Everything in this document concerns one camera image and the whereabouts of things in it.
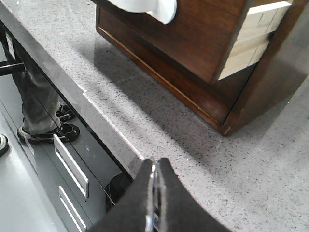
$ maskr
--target wooden cabinet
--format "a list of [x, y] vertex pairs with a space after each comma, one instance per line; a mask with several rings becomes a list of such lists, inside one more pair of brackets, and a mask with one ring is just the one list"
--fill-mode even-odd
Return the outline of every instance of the wooden cabinet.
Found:
[[298, 49], [309, 44], [307, 0], [178, 0], [167, 25], [94, 2], [97, 31], [223, 135], [309, 73], [309, 49]]

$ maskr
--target shoe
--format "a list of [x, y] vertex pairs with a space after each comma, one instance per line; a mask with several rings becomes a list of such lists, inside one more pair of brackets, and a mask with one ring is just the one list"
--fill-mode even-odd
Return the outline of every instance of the shoe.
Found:
[[44, 133], [44, 134], [36, 134], [31, 135], [27, 131], [23, 129], [23, 127], [20, 127], [17, 130], [17, 135], [21, 142], [25, 142], [27, 139], [29, 143], [31, 144], [37, 144], [39, 142], [41, 143], [54, 143], [54, 134], [56, 134], [59, 139], [65, 143], [65, 142], [73, 142], [76, 140], [79, 136], [79, 128], [73, 124], [68, 124], [66, 122], [60, 122], [60, 127], [56, 127], [55, 129]]
[[4, 155], [4, 153], [9, 149], [8, 138], [0, 134], [0, 157]]
[[60, 121], [66, 122], [73, 118], [75, 118], [75, 114], [73, 111], [64, 103], [60, 104], [58, 111], [56, 112], [56, 116], [60, 118]]

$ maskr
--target speckled gray countertop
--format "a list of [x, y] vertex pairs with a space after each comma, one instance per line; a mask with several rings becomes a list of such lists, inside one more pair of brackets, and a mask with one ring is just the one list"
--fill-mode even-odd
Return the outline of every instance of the speckled gray countertop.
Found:
[[132, 176], [167, 157], [230, 229], [309, 231], [308, 80], [224, 138], [97, 34], [91, 1], [0, 0], [0, 19]]

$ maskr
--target drawer handle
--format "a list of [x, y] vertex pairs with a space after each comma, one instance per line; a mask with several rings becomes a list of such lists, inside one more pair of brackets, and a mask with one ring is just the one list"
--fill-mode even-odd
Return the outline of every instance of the drawer handle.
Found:
[[74, 180], [75, 184], [79, 188], [79, 190], [87, 199], [89, 194], [88, 178], [83, 173], [82, 169], [78, 166], [76, 161], [73, 159], [72, 155], [69, 153], [67, 148], [63, 145], [62, 141], [56, 134], [54, 134], [54, 145], [55, 145], [55, 152], [58, 158], [60, 159], [61, 163], [66, 168], [66, 170]]
[[133, 12], [144, 13], [163, 24], [171, 22], [176, 14], [176, 0], [108, 0], [118, 8]]
[[82, 220], [81, 216], [79, 215], [71, 200], [68, 198], [67, 194], [61, 186], [59, 186], [59, 197], [70, 217], [72, 218], [74, 224], [78, 228], [78, 231], [85, 232], [87, 230], [87, 227], [84, 221]]

